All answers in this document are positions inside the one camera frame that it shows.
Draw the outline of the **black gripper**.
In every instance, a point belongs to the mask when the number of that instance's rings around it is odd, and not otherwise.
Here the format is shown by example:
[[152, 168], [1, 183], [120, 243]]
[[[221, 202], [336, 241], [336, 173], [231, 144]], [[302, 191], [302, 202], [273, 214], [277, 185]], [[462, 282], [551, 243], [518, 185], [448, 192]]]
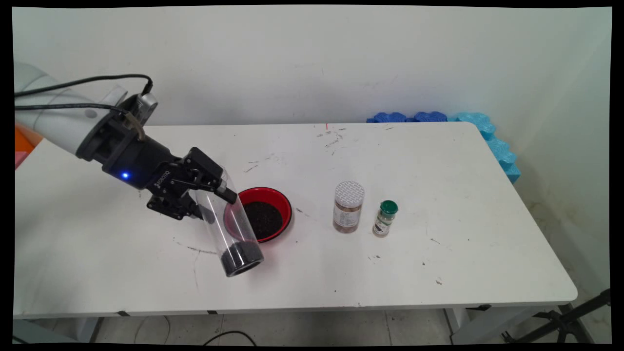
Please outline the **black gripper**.
[[139, 140], [137, 131], [123, 125], [118, 116], [105, 116], [96, 123], [81, 142], [76, 156], [85, 161], [95, 160], [104, 173], [129, 186], [139, 190], [146, 188], [152, 194], [147, 208], [175, 220], [203, 219], [189, 189], [213, 193], [229, 204], [234, 204], [238, 198], [227, 186], [224, 169], [197, 147], [192, 147], [175, 163], [171, 180], [149, 185], [160, 176], [158, 170], [162, 164], [176, 162], [179, 158], [153, 138]]

